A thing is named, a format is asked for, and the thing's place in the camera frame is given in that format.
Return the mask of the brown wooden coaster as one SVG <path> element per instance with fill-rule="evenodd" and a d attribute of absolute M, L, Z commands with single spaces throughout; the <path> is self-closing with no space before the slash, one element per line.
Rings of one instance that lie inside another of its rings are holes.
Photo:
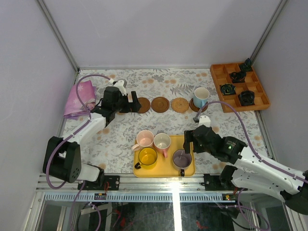
<path fill-rule="evenodd" d="M 169 100 L 165 97 L 156 97 L 151 102 L 151 108 L 157 113 L 164 113 L 169 109 Z"/>
<path fill-rule="evenodd" d="M 193 98 L 191 98 L 191 100 L 190 100 L 190 102 L 189 102 L 189 106 L 190 106 L 190 108 L 191 108 L 193 111 L 195 111 L 195 112 L 198 112 L 198 111 L 200 110 L 200 108 L 198 108 L 198 107 L 196 107 L 196 106 L 194 105 L 194 103 L 193 103 Z M 206 106 L 206 107 L 202 110 L 202 112 L 204 112 L 205 110 L 207 110 L 207 108 L 208 108 L 208 106 Z"/>
<path fill-rule="evenodd" d="M 147 98 L 139 97 L 138 98 L 139 103 L 141 104 L 141 108 L 138 111 L 139 114 L 144 114 L 148 112 L 151 108 L 151 103 Z"/>

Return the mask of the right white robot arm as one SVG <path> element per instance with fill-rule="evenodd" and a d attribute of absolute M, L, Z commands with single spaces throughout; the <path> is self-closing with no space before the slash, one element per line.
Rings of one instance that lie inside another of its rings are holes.
<path fill-rule="evenodd" d="M 274 197 L 293 211 L 308 213 L 308 173 L 286 167 L 260 156 L 245 142 L 231 136 L 220 137 L 204 125 L 184 132 L 186 153 L 209 153 L 226 165 L 219 176 L 225 190 L 247 188 Z"/>

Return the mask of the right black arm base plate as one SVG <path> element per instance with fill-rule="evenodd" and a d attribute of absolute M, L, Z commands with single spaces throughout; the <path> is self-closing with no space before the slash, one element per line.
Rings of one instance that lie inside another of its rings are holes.
<path fill-rule="evenodd" d="M 226 186 L 219 180 L 219 175 L 204 174 L 204 182 L 201 183 L 206 191 L 231 191 L 233 186 Z"/>

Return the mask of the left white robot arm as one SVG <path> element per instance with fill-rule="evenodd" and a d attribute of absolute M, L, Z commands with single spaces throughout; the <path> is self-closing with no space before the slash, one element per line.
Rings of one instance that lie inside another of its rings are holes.
<path fill-rule="evenodd" d="M 82 163 L 81 146 L 109 125 L 117 112 L 137 113 L 141 104 L 135 91 L 131 92 L 131 96 L 132 102 L 129 102 L 128 95 L 122 94 L 120 87 L 107 87 L 100 104 L 91 110 L 90 119 L 64 137 L 53 136 L 49 139 L 43 173 L 68 183 L 83 180 L 95 190 L 102 189 L 105 186 L 104 170 Z"/>

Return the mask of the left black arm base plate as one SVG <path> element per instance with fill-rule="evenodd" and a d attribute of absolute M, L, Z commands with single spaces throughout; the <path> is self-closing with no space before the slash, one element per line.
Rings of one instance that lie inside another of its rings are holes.
<path fill-rule="evenodd" d="M 120 176 L 104 175 L 96 181 L 85 181 L 83 190 L 88 191 L 118 191 L 120 186 Z"/>

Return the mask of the light blue mug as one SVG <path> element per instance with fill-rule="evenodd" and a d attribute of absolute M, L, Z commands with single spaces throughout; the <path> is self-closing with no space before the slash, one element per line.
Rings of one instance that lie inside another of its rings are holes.
<path fill-rule="evenodd" d="M 193 104 L 197 108 L 202 108 L 208 101 L 209 91 L 206 88 L 199 87 L 194 91 Z"/>

